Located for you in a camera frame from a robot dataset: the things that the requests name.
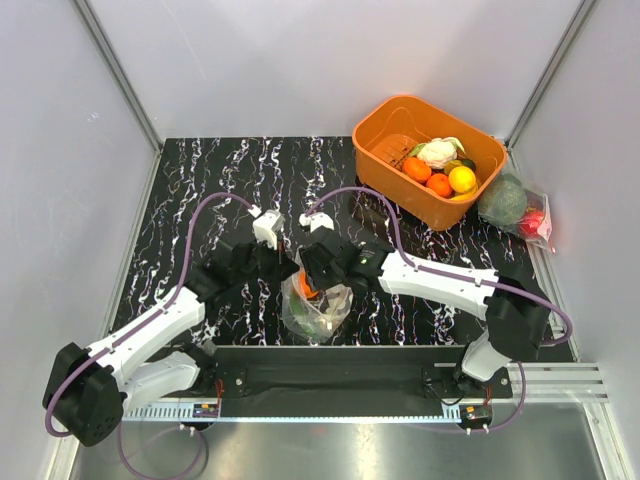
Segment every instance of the orange plastic basket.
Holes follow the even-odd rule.
[[[444,137],[460,139],[466,157],[476,164],[480,188],[466,202],[439,197],[402,173],[402,164],[413,147]],[[360,181],[432,230],[455,225],[507,162],[507,151],[495,138],[410,95],[391,97],[376,108],[354,129],[353,143]]]

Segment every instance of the metal floor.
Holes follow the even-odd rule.
[[[503,415],[507,415],[510,408],[496,406],[497,412]],[[153,422],[125,423],[125,451],[136,452],[145,441],[168,426]],[[435,433],[412,425],[219,424],[209,428],[205,438],[208,458],[187,478],[605,478],[585,413],[579,405],[529,404],[508,429],[472,437]],[[130,461],[145,475],[166,478],[180,473],[192,461],[196,450],[195,438],[176,431],[138,451]],[[96,447],[80,449],[71,478],[133,477],[119,463],[115,435],[112,435]]]

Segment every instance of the apple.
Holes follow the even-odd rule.
[[[518,224],[520,225],[520,233],[525,238],[533,238],[538,236],[538,227],[544,221],[544,212],[533,210],[524,214]]]

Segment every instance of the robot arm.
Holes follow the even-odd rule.
[[[177,287],[158,305],[86,349],[71,343],[60,350],[43,406],[49,406],[60,385],[80,365],[105,349],[110,352],[69,385],[53,410],[55,418],[85,446],[102,441],[125,413],[137,407],[178,390],[194,394],[210,390],[215,362],[198,347],[143,363],[180,333],[202,322],[207,309],[215,308],[219,297],[233,287],[257,278],[281,282],[295,273],[298,266],[279,248],[277,232],[282,225],[280,213],[265,212],[253,224],[256,242],[231,247],[219,241],[216,250],[191,271],[169,307],[164,305]],[[158,310],[162,313],[139,329]],[[134,330],[135,334],[120,341]]]
[[[300,223],[310,228],[311,245],[300,250],[300,258],[311,288],[323,290],[344,284],[354,293],[381,290],[412,295],[452,305],[485,320],[487,331],[469,344],[454,373],[460,391],[482,388],[500,368],[512,360],[537,358],[549,310],[532,301],[482,284],[483,280],[506,283],[546,298],[535,280],[516,268],[497,272],[431,262],[409,255],[416,268],[400,253],[380,244],[355,246],[342,239],[323,213],[302,216]],[[429,267],[430,272],[417,266]],[[435,272],[473,277],[475,283]]]

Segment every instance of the clear plastic bag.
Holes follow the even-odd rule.
[[[555,253],[549,197],[513,173],[501,174],[487,187],[478,213],[491,225]]]
[[[296,262],[300,271],[282,284],[282,322],[297,336],[311,343],[324,343],[351,311],[353,293],[344,285],[336,285],[307,298],[301,287],[304,270],[299,253]]]

